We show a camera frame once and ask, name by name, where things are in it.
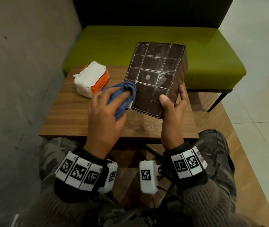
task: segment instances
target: wooden table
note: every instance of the wooden table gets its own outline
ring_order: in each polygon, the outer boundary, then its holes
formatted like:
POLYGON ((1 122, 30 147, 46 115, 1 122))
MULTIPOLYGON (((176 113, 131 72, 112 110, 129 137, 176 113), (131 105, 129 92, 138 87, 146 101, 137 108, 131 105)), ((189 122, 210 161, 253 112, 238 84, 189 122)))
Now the wooden table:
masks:
MULTIPOLYGON (((49 115, 43 124, 39 135, 45 138, 69 137, 72 139, 86 138, 90 99, 79 95, 73 83, 73 75, 83 68, 71 69, 54 102, 49 115)), ((105 87, 113 86, 124 81, 127 67, 107 66, 109 81, 105 87)), ((162 120, 134 110, 127 110, 128 119, 123 138, 139 138, 148 143, 158 143, 161 137, 162 120)), ((183 137, 198 138, 198 131, 193 118, 190 104, 183 116, 183 137)))

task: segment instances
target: tile floor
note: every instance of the tile floor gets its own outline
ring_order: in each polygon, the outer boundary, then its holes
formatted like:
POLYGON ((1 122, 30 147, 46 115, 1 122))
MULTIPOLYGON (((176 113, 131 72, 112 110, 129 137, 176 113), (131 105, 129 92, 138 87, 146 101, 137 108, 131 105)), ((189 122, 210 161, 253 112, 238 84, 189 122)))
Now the tile floor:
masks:
POLYGON ((220 30, 247 69, 223 105, 269 202, 269 0, 234 0, 220 30))

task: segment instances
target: gray wall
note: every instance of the gray wall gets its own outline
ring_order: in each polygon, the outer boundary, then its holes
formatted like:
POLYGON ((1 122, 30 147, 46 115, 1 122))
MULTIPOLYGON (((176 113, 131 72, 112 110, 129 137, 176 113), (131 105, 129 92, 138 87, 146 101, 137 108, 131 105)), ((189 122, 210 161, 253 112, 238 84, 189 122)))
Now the gray wall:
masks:
POLYGON ((37 133, 80 30, 72 0, 0 0, 0 218, 38 196, 37 133))

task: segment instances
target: bench leg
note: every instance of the bench leg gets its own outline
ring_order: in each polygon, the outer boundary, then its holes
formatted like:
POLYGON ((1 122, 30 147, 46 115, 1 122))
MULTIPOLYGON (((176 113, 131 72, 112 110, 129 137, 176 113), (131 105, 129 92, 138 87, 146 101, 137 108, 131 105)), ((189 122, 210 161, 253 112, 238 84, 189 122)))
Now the bench leg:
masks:
POLYGON ((210 109, 208 110, 208 112, 212 111, 212 109, 215 108, 215 106, 218 105, 219 102, 221 102, 222 99, 225 98, 227 94, 228 94, 228 93, 223 92, 223 93, 217 98, 217 100, 213 103, 213 105, 210 107, 210 109))

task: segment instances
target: cleaning rag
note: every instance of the cleaning rag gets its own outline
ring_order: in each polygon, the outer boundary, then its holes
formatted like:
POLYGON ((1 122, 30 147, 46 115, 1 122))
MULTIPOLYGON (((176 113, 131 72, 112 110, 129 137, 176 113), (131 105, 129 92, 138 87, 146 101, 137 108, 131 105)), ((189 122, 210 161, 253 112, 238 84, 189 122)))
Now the cleaning rag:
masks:
POLYGON ((134 104, 134 100, 135 100, 135 96, 136 96, 136 87, 135 87, 135 84, 133 82, 130 82, 130 81, 125 81, 125 82, 119 83, 119 84, 111 86, 111 87, 120 87, 120 90, 116 91, 115 93, 113 93, 110 96, 107 104, 111 103, 115 98, 117 98, 123 92, 125 92, 125 91, 131 92, 130 96, 122 103, 122 105, 117 109, 116 113, 114 114, 116 121, 117 121, 122 116, 122 114, 124 114, 125 110, 128 109, 127 107, 129 106, 129 104, 131 102, 132 102, 132 104, 134 104))

